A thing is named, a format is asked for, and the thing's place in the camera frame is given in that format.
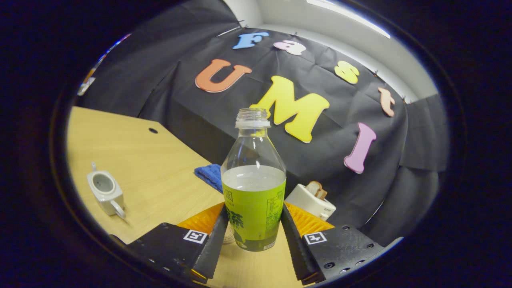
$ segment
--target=letter m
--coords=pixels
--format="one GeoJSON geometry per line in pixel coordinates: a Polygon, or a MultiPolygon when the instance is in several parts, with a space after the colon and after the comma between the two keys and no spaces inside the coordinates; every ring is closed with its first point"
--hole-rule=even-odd
{"type": "Polygon", "coordinates": [[[251,108],[263,108],[267,110],[267,118],[270,117],[270,107],[274,105],[274,123],[279,125],[296,114],[292,122],[285,124],[286,132],[304,143],[311,142],[311,131],[324,109],[329,108],[329,102],[322,96],[310,93],[295,100],[293,82],[281,77],[273,76],[272,86],[261,98],[258,104],[251,108]]]}

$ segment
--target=blue towel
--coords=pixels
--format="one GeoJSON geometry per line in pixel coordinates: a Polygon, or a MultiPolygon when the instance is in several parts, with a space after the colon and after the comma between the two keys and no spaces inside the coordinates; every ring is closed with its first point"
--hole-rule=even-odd
{"type": "Polygon", "coordinates": [[[219,165],[211,164],[205,167],[195,168],[194,174],[213,188],[217,189],[221,194],[223,194],[221,167],[219,165]]]}

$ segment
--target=plastic bottle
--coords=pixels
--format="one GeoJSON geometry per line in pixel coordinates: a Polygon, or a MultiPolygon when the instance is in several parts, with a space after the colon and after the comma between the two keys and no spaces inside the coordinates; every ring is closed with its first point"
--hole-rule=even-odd
{"type": "Polygon", "coordinates": [[[240,109],[238,138],[221,166],[224,199],[237,245],[263,251],[275,244],[286,168],[268,138],[265,109],[240,109]]]}

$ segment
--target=orange letter u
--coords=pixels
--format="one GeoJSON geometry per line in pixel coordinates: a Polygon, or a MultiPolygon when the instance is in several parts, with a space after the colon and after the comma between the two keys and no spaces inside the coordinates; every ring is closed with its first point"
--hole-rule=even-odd
{"type": "Polygon", "coordinates": [[[231,63],[226,60],[213,59],[211,64],[197,75],[196,86],[206,92],[218,93],[231,87],[231,85],[233,85],[245,73],[252,72],[249,67],[235,65],[233,67],[233,72],[231,72],[231,74],[229,74],[222,82],[213,83],[211,81],[211,78],[215,75],[215,73],[217,73],[223,67],[229,67],[230,65],[231,63]]]}

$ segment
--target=wooden table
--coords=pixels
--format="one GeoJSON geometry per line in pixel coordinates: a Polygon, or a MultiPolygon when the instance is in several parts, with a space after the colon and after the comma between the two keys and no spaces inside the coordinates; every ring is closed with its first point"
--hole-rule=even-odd
{"type": "MultiPolygon", "coordinates": [[[[162,222],[178,224],[224,196],[194,175],[209,165],[161,124],[74,107],[68,128],[68,162],[76,189],[105,233],[131,243],[162,222]],[[158,131],[150,132],[149,128],[158,131]],[[124,194],[126,219],[108,216],[87,183],[92,171],[107,170],[124,194]]],[[[209,287],[303,287],[296,280],[280,225],[275,246],[248,252],[235,243],[222,246],[209,287]]]]}

